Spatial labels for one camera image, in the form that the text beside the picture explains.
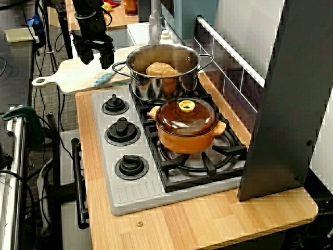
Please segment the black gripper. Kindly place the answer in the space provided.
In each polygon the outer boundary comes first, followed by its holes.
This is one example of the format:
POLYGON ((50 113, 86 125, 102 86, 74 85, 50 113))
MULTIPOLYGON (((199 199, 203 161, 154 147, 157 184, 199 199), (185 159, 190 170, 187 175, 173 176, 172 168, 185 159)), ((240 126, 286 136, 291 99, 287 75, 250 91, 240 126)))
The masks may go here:
POLYGON ((104 14, 92 12, 86 15, 74 14, 79 30, 71 30, 74 47, 80 60, 88 65, 93 59, 92 49, 100 51, 100 64, 108 69, 114 63, 113 39, 106 34, 104 14))

